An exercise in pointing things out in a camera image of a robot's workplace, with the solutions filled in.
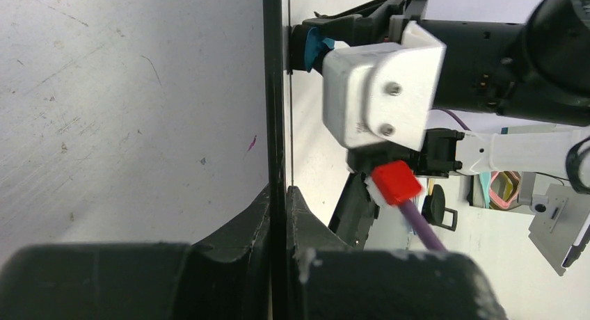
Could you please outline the small whiteboard with red writing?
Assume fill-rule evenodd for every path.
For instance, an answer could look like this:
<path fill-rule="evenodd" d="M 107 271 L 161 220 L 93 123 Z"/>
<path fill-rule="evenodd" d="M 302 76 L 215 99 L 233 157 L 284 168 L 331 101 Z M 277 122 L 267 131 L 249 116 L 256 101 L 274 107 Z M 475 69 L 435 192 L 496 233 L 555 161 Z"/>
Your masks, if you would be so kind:
<path fill-rule="evenodd" d="M 284 98 L 287 75 L 287 5 L 286 0 L 262 0 L 262 2 L 270 191 L 272 312 L 274 319 L 290 319 Z"/>

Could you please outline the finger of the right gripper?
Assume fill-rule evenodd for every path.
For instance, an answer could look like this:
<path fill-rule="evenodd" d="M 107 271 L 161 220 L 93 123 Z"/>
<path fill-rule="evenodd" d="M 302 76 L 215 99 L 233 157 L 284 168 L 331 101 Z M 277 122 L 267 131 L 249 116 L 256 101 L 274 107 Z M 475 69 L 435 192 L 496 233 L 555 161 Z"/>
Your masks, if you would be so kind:
<path fill-rule="evenodd" d="M 335 15 L 305 19 L 302 25 L 319 29 L 322 36 L 350 47 L 371 45 L 388 34 L 390 17 L 403 13 L 406 0 L 372 0 Z"/>

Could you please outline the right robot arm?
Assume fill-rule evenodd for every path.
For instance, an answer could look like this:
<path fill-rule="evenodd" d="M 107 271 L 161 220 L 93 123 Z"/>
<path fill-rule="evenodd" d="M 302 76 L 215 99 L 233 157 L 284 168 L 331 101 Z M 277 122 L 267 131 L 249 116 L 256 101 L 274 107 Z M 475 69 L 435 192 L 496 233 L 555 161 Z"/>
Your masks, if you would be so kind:
<path fill-rule="evenodd" d="M 323 78 L 323 121 L 353 174 L 404 161 L 420 176 L 566 177 L 579 193 L 589 138 L 494 139 L 428 129 L 433 109 L 589 125 L 589 0 L 542 0 L 523 24 L 428 19 L 429 0 L 372 0 L 293 26 L 293 70 Z"/>

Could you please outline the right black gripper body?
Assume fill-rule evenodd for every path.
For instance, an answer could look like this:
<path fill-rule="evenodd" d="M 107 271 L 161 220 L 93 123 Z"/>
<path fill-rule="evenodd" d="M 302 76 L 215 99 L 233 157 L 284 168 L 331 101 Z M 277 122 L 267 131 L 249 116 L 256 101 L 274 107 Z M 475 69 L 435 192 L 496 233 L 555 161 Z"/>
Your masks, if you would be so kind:
<path fill-rule="evenodd" d="M 428 0 L 406 0 L 403 19 L 445 44 L 433 105 L 497 115 L 534 115 L 535 93 L 517 73 L 524 24 L 427 19 Z"/>

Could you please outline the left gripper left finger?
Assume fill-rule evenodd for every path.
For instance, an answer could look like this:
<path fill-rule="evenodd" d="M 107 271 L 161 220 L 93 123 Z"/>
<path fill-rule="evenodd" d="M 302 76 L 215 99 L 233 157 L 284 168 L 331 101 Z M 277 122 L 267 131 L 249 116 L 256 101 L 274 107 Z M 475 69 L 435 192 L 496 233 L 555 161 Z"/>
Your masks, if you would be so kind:
<path fill-rule="evenodd" d="M 185 319 L 267 319 L 270 190 L 191 247 L 184 267 Z"/>

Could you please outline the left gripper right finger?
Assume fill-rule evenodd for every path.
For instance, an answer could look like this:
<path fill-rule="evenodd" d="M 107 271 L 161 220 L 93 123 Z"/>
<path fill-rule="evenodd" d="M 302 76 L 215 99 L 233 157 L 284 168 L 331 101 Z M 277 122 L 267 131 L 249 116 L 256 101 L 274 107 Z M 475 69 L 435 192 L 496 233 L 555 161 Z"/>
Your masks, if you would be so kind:
<path fill-rule="evenodd" d="M 310 210 L 299 187 L 287 190 L 290 319 L 346 319 L 355 253 Z"/>

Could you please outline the blue whiteboard eraser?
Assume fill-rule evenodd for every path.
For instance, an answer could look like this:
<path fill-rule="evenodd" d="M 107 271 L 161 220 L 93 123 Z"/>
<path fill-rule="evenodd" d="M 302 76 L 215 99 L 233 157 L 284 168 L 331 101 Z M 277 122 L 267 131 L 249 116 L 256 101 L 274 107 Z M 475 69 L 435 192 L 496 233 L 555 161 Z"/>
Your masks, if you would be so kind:
<path fill-rule="evenodd" d="M 323 74 L 326 55 L 334 49 L 335 41 L 324 37 L 317 27 L 297 24 L 292 27 L 288 46 L 288 70 L 315 71 Z"/>

